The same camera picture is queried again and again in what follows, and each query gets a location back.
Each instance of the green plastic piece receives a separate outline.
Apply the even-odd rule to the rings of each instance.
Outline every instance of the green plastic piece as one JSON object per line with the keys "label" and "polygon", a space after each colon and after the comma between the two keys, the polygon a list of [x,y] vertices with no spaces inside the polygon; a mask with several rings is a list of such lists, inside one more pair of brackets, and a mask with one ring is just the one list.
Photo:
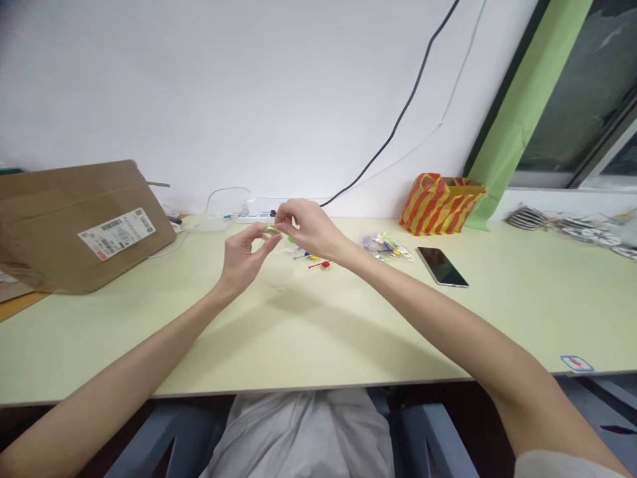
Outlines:
{"label": "green plastic piece", "polygon": [[[279,234],[284,234],[284,232],[281,232],[280,230],[276,229],[276,227],[271,226],[268,224],[266,229],[270,229],[273,230],[274,232],[278,232]],[[287,237],[288,242],[290,242],[291,244],[294,244],[294,239],[292,239],[292,236],[288,236]]]}
{"label": "green plastic piece", "polygon": [[488,230],[486,221],[495,212],[511,181],[591,3],[592,0],[549,3],[467,175],[486,187],[486,195],[471,212],[465,227]]}

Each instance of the glass pane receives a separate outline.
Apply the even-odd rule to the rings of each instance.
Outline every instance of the glass pane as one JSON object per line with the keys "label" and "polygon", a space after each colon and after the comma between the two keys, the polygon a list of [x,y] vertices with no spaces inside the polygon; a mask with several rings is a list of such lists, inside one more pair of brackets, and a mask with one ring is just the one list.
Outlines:
{"label": "glass pane", "polygon": [[637,134],[617,153],[602,171],[603,175],[637,176]]}
{"label": "glass pane", "polygon": [[519,171],[574,172],[637,85],[637,0],[595,0]]}

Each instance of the window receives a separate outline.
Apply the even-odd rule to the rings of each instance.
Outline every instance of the window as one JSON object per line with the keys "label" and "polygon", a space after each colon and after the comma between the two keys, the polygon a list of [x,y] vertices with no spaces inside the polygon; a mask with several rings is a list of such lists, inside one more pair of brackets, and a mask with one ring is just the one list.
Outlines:
{"label": "window", "polygon": [[637,191],[637,0],[594,0],[512,187]]}

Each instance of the label on desk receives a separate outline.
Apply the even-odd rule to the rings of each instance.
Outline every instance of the label on desk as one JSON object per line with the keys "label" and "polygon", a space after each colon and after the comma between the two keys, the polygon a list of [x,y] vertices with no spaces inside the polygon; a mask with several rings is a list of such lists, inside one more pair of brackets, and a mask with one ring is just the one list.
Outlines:
{"label": "label on desk", "polygon": [[146,212],[138,208],[87,229],[78,236],[97,257],[105,261],[154,232],[155,227]]}
{"label": "label on desk", "polygon": [[560,358],[571,370],[574,370],[575,372],[582,373],[595,371],[591,364],[577,355],[561,355]]}

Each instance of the red and yellow striped bag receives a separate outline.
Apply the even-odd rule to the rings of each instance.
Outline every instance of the red and yellow striped bag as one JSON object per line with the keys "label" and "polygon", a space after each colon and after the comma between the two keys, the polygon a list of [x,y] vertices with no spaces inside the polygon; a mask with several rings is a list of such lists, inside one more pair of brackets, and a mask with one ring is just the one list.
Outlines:
{"label": "red and yellow striped bag", "polygon": [[400,225],[414,236],[456,234],[485,193],[484,186],[470,179],[423,173],[413,182]]}

